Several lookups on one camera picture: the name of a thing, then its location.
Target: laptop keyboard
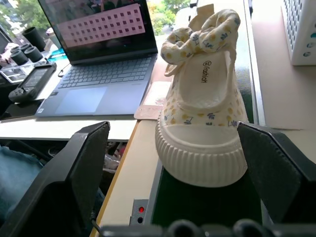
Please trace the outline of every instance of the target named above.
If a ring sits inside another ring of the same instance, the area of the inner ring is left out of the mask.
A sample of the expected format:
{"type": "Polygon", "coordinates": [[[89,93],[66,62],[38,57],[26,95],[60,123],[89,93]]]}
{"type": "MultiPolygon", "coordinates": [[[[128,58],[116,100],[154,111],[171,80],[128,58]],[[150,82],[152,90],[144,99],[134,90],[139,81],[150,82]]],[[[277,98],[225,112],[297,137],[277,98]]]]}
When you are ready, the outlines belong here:
{"type": "Polygon", "coordinates": [[[151,57],[85,67],[73,66],[58,88],[144,80],[151,57]]]}

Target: laptop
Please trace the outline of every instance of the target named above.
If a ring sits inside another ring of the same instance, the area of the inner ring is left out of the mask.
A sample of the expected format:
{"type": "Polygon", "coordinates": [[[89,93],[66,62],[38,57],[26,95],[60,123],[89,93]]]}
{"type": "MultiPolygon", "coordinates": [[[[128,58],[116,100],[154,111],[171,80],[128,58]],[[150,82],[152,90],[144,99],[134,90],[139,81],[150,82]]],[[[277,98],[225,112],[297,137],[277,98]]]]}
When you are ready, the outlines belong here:
{"type": "Polygon", "coordinates": [[[146,0],[39,0],[71,68],[36,117],[132,115],[157,58],[146,0]]]}

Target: laptop screen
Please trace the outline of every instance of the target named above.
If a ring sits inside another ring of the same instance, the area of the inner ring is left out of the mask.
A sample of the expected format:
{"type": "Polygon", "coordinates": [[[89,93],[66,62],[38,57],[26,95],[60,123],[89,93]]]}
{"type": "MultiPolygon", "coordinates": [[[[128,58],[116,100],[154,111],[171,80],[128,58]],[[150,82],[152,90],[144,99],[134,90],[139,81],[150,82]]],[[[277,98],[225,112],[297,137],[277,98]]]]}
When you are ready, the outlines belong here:
{"type": "Polygon", "coordinates": [[[146,0],[39,0],[70,61],[155,49],[146,0]]]}

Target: brand logo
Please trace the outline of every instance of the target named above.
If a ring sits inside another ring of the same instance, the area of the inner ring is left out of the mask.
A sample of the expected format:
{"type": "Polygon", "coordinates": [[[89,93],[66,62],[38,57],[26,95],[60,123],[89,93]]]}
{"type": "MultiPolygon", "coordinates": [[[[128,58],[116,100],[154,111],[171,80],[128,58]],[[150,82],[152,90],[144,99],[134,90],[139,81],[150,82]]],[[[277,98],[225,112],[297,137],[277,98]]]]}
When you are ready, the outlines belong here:
{"type": "Polygon", "coordinates": [[[202,72],[202,78],[201,78],[201,83],[207,83],[207,78],[208,78],[208,69],[209,66],[211,66],[212,62],[211,61],[205,61],[203,63],[203,72],[202,72]]]}

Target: checkerboard pattern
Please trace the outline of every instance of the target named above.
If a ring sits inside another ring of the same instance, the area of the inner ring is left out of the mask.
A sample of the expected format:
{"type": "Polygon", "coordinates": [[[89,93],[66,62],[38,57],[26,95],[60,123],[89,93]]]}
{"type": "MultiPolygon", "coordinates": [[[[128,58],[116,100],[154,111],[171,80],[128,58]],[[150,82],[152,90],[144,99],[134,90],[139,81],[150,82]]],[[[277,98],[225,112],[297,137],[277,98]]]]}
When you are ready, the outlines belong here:
{"type": "Polygon", "coordinates": [[[67,47],[145,32],[137,3],[64,22],[57,27],[67,47]]]}

